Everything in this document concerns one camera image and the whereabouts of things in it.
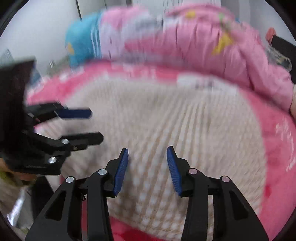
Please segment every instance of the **pink bedding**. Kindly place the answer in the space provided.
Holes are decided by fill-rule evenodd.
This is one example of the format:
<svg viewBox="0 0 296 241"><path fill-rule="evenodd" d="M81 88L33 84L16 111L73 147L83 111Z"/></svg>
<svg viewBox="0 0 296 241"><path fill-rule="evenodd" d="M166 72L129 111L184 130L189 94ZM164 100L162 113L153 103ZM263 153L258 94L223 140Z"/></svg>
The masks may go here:
<svg viewBox="0 0 296 241"><path fill-rule="evenodd" d="M37 88L29 91L28 103L56 100L63 103L81 86L92 81L93 77L106 74L126 76L129 79L141 78L162 84L176 84L182 77L189 79L190 84L200 84L200 74L181 69L98 62L44 80ZM259 218L272 240L285 225L296 204L294 185L296 183L296 168L294 167L296 164L294 147L296 128L287 113L262 101L250 91L243 89L238 91L248 100L261 125L267 159L267 176ZM111 219L111 224L115 241L158 240L114 218Z"/></svg>
<svg viewBox="0 0 296 241"><path fill-rule="evenodd" d="M273 100L289 111L290 74L268 63L258 31L238 23L225 8L191 4L162 20L138 7L111 8L98 22L100 50L107 60L184 66L215 74Z"/></svg>

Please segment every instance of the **blue gripper pad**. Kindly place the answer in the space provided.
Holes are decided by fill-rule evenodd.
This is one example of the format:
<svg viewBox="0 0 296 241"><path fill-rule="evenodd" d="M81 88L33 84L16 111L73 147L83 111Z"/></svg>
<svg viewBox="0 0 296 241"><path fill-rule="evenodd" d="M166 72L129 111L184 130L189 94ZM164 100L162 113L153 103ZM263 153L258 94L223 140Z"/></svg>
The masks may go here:
<svg viewBox="0 0 296 241"><path fill-rule="evenodd" d="M92 111L90 109L81 110L57 110L57 114L62 119L88 119L92 116Z"/></svg>
<svg viewBox="0 0 296 241"><path fill-rule="evenodd" d="M113 193L115 196L117 196L118 193L121 191L127 165L128 165L128 149L125 149L114 177Z"/></svg>
<svg viewBox="0 0 296 241"><path fill-rule="evenodd" d="M175 191L180 196L182 193L181 175L176 165L177 155L172 146L167 149L167 162L170 169L170 175L172 177Z"/></svg>

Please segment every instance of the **white dotted fabric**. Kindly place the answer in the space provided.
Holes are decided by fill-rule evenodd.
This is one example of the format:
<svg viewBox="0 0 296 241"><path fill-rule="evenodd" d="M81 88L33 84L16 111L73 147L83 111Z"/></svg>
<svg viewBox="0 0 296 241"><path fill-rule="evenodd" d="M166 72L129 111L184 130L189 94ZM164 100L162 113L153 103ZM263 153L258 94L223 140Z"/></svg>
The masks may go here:
<svg viewBox="0 0 296 241"><path fill-rule="evenodd" d="M111 216L161 239L180 240L188 198L174 192L167 147L210 177L229 176L258 214L266 175L260 126L251 107L227 88L191 89L120 78L97 78L68 102L89 107L90 120L56 120L43 135L99 131L104 142L73 153L63 176L83 178L129 150L121 193L108 199ZM208 240L213 237L210 198Z"/></svg>

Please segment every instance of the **silver screw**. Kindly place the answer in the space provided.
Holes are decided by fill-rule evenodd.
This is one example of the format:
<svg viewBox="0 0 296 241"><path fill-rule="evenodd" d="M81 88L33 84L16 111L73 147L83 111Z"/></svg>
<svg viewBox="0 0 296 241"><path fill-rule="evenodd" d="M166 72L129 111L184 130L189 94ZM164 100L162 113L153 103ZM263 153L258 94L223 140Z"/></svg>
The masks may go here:
<svg viewBox="0 0 296 241"><path fill-rule="evenodd" d="M57 161L57 158L56 158L56 157L51 157L51 158L48 159L48 163L49 163L49 164L53 164L53 163L55 163L56 161Z"/></svg>
<svg viewBox="0 0 296 241"><path fill-rule="evenodd" d="M28 113L28 116L30 116L31 118L34 118L34 115L31 112Z"/></svg>
<svg viewBox="0 0 296 241"><path fill-rule="evenodd" d="M63 143L63 144L68 144L68 143L69 143L69 140L67 140L67 139L63 139L63 140L62 140L62 143Z"/></svg>
<svg viewBox="0 0 296 241"><path fill-rule="evenodd" d="M74 177L67 177L66 182L71 183L74 181Z"/></svg>
<svg viewBox="0 0 296 241"><path fill-rule="evenodd" d="M100 175L105 175L105 174L107 173L107 170L106 170L106 169L100 169L100 170L98 171L98 173L99 173Z"/></svg>
<svg viewBox="0 0 296 241"><path fill-rule="evenodd" d="M192 175L195 175L195 174L197 174L197 170L195 168L190 168L189 173Z"/></svg>
<svg viewBox="0 0 296 241"><path fill-rule="evenodd" d="M230 178L227 177L227 176L223 176L223 177L222 177L222 181L225 182L225 183L227 183L227 182L230 181Z"/></svg>

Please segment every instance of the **blue pillow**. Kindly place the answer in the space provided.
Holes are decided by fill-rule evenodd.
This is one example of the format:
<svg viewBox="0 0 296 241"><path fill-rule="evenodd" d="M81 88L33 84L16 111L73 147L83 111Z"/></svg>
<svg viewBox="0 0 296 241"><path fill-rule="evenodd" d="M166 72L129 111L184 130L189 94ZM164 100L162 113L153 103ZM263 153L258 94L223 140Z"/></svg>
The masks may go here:
<svg viewBox="0 0 296 241"><path fill-rule="evenodd" d="M102 12L74 22L67 30L65 46L71 67L94 58L102 58L98 22Z"/></svg>

